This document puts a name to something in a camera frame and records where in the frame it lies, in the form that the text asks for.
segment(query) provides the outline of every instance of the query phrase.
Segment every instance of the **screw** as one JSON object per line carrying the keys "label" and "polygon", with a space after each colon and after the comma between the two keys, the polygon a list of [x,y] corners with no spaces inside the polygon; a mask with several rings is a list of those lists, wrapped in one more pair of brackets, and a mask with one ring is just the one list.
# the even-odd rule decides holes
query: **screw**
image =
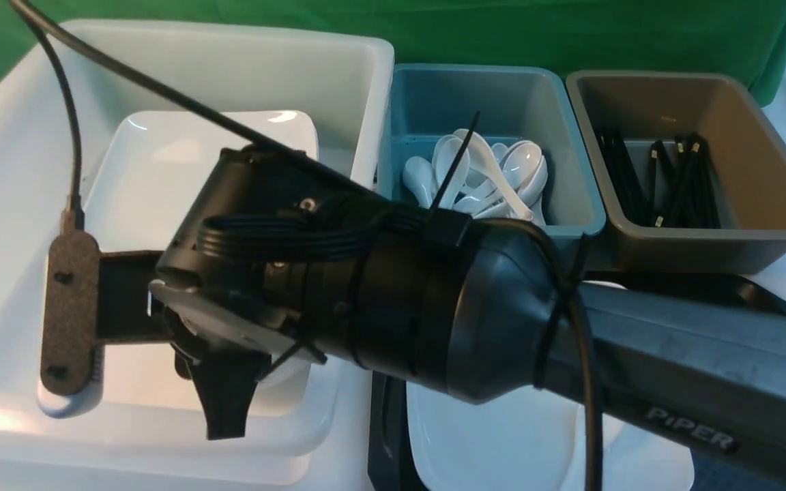
{"label": "screw", "polygon": [[301,203],[299,203],[299,208],[305,209],[305,211],[314,211],[316,207],[317,203],[314,199],[311,198],[305,198]]}
{"label": "screw", "polygon": [[71,285],[72,280],[74,280],[74,273],[64,273],[63,271],[56,271],[53,274],[53,280],[56,283],[62,283],[63,285]]}
{"label": "screw", "polygon": [[68,367],[65,366],[48,366],[44,372],[57,380],[66,380],[68,378]]}

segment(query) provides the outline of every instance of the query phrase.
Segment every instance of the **white plastic bin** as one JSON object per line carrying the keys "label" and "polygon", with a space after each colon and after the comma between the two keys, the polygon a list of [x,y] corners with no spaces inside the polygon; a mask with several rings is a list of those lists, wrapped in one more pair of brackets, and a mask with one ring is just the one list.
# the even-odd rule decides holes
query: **white plastic bin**
{"label": "white plastic bin", "polygon": [[[317,128],[319,159],[371,186],[393,68],[393,49],[385,41],[172,22],[91,20],[64,26],[212,108],[292,109],[308,114]],[[176,107],[76,53],[61,46],[57,50],[81,123],[86,197],[123,119],[139,111]],[[209,443],[198,434],[193,445],[175,432],[168,440],[147,441],[141,449],[130,449],[121,444],[126,438],[118,435],[161,422],[141,407],[124,420],[115,404],[81,416],[102,423],[102,447],[96,447],[87,441],[87,433],[78,431],[81,417],[54,421],[41,416],[34,387],[43,292],[25,286],[43,271],[44,250],[66,202],[70,165],[70,137],[59,88],[44,53],[35,47],[0,83],[0,459],[270,485],[297,481],[325,433],[306,439],[304,433],[295,434],[299,431],[294,427],[272,427],[276,423],[270,419],[257,428],[265,430],[265,436],[256,441]],[[2,351],[13,357],[2,357]],[[309,382],[306,399],[311,391]],[[177,417],[187,423],[193,419],[189,413]],[[56,436],[38,438],[46,434]]]}

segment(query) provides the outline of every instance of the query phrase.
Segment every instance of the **black bracket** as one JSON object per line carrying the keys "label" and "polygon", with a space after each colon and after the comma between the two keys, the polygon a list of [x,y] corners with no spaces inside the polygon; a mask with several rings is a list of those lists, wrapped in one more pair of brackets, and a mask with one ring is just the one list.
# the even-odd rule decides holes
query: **black bracket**
{"label": "black bracket", "polygon": [[81,230],[54,239],[41,341],[40,378],[48,391],[71,396],[87,387],[100,345],[171,339],[162,317],[147,313],[147,284],[161,254],[103,254]]}
{"label": "black bracket", "polygon": [[261,351],[213,352],[208,343],[194,336],[175,312],[163,314],[171,327],[175,370],[193,381],[208,439],[242,438],[250,401],[262,374],[272,365],[272,356]]}

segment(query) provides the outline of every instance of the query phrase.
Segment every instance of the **blue plastic bin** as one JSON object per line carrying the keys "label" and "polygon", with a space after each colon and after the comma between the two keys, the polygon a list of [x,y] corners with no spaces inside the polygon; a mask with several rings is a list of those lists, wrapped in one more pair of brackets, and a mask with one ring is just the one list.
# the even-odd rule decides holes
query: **blue plastic bin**
{"label": "blue plastic bin", "polygon": [[605,226],[605,208],[564,84],[540,68],[397,65],[378,164],[378,192],[411,200],[402,167],[412,155],[433,157],[439,137],[466,128],[481,111],[478,133],[493,145],[533,140],[549,163],[543,196],[546,232],[565,255],[581,234]]}

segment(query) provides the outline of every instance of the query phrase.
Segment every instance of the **black cable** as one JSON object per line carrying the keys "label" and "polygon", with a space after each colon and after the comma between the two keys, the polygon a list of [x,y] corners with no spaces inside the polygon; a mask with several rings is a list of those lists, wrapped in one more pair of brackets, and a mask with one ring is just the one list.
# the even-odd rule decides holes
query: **black cable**
{"label": "black cable", "polygon": [[311,230],[299,218],[216,215],[202,221],[196,249],[238,263],[336,262],[358,257],[375,239],[374,224]]}
{"label": "black cable", "polygon": [[[44,32],[26,16],[21,14],[20,18],[37,38],[38,44],[41,44],[44,54],[47,55],[50,65],[53,66],[53,72],[57,77],[57,83],[59,83],[59,90],[62,92],[63,102],[65,102],[65,114],[68,116],[69,132],[72,134],[72,185],[69,189],[68,203],[65,209],[66,211],[81,213],[81,128],[78,126],[78,112],[75,109],[72,88],[69,87],[66,70],[63,69],[62,62],[60,62],[56,50],[50,45],[50,41],[47,40],[47,36],[44,36]],[[83,229],[83,222],[83,220],[75,220],[74,227],[78,230]]]}
{"label": "black cable", "polygon": [[[542,229],[528,222],[511,220],[511,218],[487,218],[482,223],[493,226],[511,227],[527,233],[542,251],[551,273],[554,286],[559,293],[560,301],[567,292],[567,279],[559,259],[559,251],[548,234]],[[579,256],[586,255],[584,242],[579,245]],[[586,426],[586,465],[584,475],[584,489],[586,491],[602,490],[602,383],[599,380],[598,363],[596,363],[596,349],[593,345],[593,333],[584,310],[581,296],[577,289],[571,286],[571,298],[568,299],[567,311],[570,327],[576,334],[578,344],[578,357],[581,360],[581,377],[584,383],[584,420]]]}
{"label": "black cable", "polygon": [[8,0],[8,2],[12,8],[24,18],[27,24],[35,25],[38,29],[49,33],[50,36],[53,36],[57,41],[60,41],[60,43],[65,44],[65,46],[75,50],[76,53],[90,59],[92,62],[102,66],[110,72],[120,75],[134,84],[150,90],[150,92],[163,97],[163,99],[175,105],[181,106],[181,108],[190,111],[194,115],[219,125],[219,127],[224,128],[224,130],[228,130],[244,139],[250,140],[250,142],[259,148],[286,156],[294,167],[314,175],[322,181],[334,183],[336,186],[346,190],[365,192],[365,189],[359,186],[359,184],[341,176],[341,174],[331,170],[331,168],[324,167],[324,165],[309,158],[305,153],[291,149],[283,143],[277,142],[277,140],[269,138],[256,130],[252,130],[252,128],[246,127],[246,125],[240,124],[220,114],[218,111],[209,108],[209,106],[200,103],[198,100],[188,97],[186,94],[180,93],[172,87],[155,80],[155,78],[150,78],[148,75],[144,75],[142,72],[131,68],[131,66],[100,52],[100,50],[90,46],[90,44],[85,43],[78,37],[72,35],[69,31],[57,25],[53,19],[48,18],[48,16],[41,13],[38,9],[35,9],[28,0]]}

